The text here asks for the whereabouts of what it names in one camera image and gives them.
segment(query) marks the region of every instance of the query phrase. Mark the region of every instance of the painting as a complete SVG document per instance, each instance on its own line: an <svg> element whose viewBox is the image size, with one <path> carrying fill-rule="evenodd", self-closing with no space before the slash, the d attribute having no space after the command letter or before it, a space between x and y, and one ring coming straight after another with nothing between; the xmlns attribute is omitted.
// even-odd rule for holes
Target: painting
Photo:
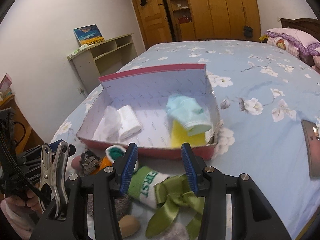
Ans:
<svg viewBox="0 0 320 240"><path fill-rule="evenodd" d="M98 27L96 25L89 25L73 30L80 45L92 45L104 41Z"/></svg>

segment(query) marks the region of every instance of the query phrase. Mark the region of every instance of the hand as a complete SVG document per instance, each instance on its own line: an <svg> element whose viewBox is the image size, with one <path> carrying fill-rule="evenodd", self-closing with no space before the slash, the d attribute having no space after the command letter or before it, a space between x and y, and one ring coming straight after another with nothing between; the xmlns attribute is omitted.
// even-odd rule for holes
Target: hand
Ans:
<svg viewBox="0 0 320 240"><path fill-rule="evenodd" d="M30 189L26 191L26 194L29 198L27 202L15 195L5 198L5 201L9 208L17 215L32 213L34 211L41 212L38 196Z"/></svg>

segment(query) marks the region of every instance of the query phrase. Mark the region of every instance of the green ribbon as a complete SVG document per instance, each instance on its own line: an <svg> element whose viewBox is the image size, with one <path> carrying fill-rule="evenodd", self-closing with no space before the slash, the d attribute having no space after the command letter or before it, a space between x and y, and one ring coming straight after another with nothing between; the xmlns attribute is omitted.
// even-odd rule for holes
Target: green ribbon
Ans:
<svg viewBox="0 0 320 240"><path fill-rule="evenodd" d="M156 202L160 206L152 216L146 230L146 237L151 238L166 230L176 219L180 207L189 207L197 212L187 225L189 239L194 240L200 231L204 198L197 198L190 191L187 176L174 176L154 186Z"/></svg>

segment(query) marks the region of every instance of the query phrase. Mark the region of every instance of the phone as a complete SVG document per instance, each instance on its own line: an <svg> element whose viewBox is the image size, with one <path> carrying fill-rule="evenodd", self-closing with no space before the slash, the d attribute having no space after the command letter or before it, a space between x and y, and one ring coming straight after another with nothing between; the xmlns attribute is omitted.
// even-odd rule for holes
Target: phone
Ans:
<svg viewBox="0 0 320 240"><path fill-rule="evenodd" d="M320 177L320 137L315 123L302 120L304 137L307 144L309 159L309 175L311 178Z"/></svg>

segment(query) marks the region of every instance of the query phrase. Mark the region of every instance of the wall outlet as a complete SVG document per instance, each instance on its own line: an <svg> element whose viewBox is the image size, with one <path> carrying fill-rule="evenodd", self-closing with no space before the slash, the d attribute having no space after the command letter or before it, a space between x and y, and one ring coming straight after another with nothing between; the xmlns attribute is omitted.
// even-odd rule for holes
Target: wall outlet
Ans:
<svg viewBox="0 0 320 240"><path fill-rule="evenodd" d="M83 87L78 87L78 91L79 91L80 94L83 94L84 93Z"/></svg>

